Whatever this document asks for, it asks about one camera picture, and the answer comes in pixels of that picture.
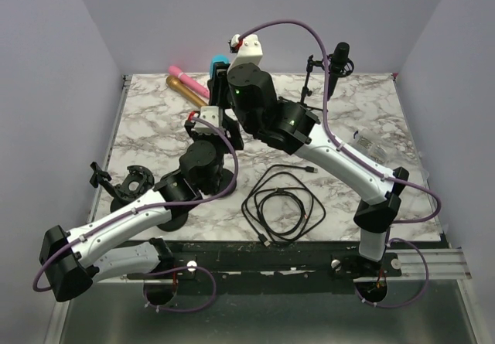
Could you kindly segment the blue microphone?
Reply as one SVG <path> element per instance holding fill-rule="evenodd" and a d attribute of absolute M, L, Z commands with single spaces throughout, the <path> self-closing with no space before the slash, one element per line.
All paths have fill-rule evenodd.
<path fill-rule="evenodd" d="M 224 66 L 229 66 L 230 60 L 222 54 L 217 54 L 212 57 L 210 61 L 209 75 L 210 79 L 213 79 L 213 76 L 216 74 L 216 69 L 221 69 Z"/>

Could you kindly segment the pink microphone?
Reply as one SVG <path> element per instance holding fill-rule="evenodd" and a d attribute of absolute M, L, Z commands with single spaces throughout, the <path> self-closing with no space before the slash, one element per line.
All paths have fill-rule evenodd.
<path fill-rule="evenodd" d="M 205 97 L 206 99 L 210 98 L 210 92 L 209 90 L 198 83 L 196 80 L 194 80 L 192 77 L 184 73 L 180 68 L 177 66 L 170 66 L 168 68 L 169 74 L 177 77 L 186 87 L 200 95 L 201 97 Z"/>

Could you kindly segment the gold microphone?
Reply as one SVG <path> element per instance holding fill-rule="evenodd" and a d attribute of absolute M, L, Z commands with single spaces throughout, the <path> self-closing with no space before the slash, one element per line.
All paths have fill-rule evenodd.
<path fill-rule="evenodd" d="M 166 78 L 166 84 L 168 87 L 178 93 L 180 96 L 184 97 L 187 101 L 192 103 L 196 107 L 207 106 L 207 102 L 201 99 L 198 95 L 192 92 L 188 87 L 186 87 L 178 77 L 173 75 L 168 75 Z"/>

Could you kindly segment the tall black mic stand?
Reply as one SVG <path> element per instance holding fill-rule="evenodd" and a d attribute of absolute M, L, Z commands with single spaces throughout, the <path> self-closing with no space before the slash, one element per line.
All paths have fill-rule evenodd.
<path fill-rule="evenodd" d="M 227 191 L 233 178 L 234 174 L 232 171 L 226 168 L 219 170 L 210 180 L 210 195 L 215 196 L 224 192 L 222 198 L 225 198 L 233 194 L 237 187 L 237 180 L 234 180 L 234 184 Z"/>

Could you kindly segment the shock mount mic stand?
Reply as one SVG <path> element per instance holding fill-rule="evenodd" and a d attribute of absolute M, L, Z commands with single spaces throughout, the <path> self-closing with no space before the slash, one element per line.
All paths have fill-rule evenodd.
<path fill-rule="evenodd" d="M 155 185 L 155 177 L 146 167 L 130 165 L 127 170 L 128 174 L 123 182 L 114 186 L 114 195 L 112 195 L 113 199 L 110 205 L 112 213 L 135 201 Z M 172 215 L 170 221 L 159 224 L 157 227 L 165 232 L 173 232 L 184 226 L 187 220 L 188 215 L 186 213 Z"/>

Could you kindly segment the black tripod mic stand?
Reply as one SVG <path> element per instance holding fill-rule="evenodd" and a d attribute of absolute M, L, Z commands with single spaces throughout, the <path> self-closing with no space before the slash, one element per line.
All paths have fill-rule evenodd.
<path fill-rule="evenodd" d="M 310 107 L 306 103 L 306 98 L 312 95 L 312 91 L 309 89 L 309 79 L 315 67 L 323 70 L 324 69 L 323 62 L 322 60 L 314 60 L 314 55 L 310 55 L 306 61 L 306 78 L 303 87 L 301 89 L 299 102 L 303 107 L 307 107 L 308 109 L 319 111 L 318 107 Z"/>

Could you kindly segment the black condenser microphone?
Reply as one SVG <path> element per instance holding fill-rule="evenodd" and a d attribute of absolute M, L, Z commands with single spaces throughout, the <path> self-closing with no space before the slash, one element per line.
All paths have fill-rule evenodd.
<path fill-rule="evenodd" d="M 333 53 L 327 56 L 329 60 L 329 86 L 327 100 L 329 100 L 336 89 L 340 78 L 348 77 L 354 72 L 354 63 L 349 58 L 350 45 L 345 42 L 338 43 Z"/>

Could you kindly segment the short black mic stand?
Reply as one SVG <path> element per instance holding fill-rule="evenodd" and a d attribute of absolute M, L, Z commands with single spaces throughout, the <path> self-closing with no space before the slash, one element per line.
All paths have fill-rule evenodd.
<path fill-rule="evenodd" d="M 119 185 L 111 184 L 111 176 L 108 172 L 104 171 L 96 162 L 90 163 L 90 168 L 93 173 L 91 175 L 89 183 L 97 189 L 101 186 L 112 198 L 110 205 L 110 212 L 121 209 L 126 205 L 124 201 L 123 192 L 121 191 L 121 187 Z"/>

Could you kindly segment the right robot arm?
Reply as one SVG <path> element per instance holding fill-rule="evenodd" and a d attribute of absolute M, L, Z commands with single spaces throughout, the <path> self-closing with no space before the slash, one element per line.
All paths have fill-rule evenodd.
<path fill-rule="evenodd" d="M 231 109 L 244 131 L 267 146 L 305 159 L 360 196 L 353 217 L 360 228 L 357 270 L 366 276 L 384 266 L 388 230 L 401 206 L 406 169 L 389 169 L 327 136 L 320 119 L 299 102 L 278 97 L 271 75 L 253 63 L 213 65 L 207 82 L 210 104 Z"/>

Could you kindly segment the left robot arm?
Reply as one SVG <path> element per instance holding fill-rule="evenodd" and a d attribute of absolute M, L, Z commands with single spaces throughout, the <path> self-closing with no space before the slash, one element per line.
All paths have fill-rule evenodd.
<path fill-rule="evenodd" d="M 35 292 L 50 291 L 56 301 L 64 302 L 108 278 L 164 278 L 171 271 L 171 251 L 164 240 L 152 238 L 134 247 L 124 242 L 227 196 L 240 168 L 237 152 L 244 147 L 239 122 L 219 107 L 194 111 L 185 127 L 193 143 L 176 171 L 100 220 L 70 230 L 56 225 L 44 233 L 40 268 L 32 282 Z"/>

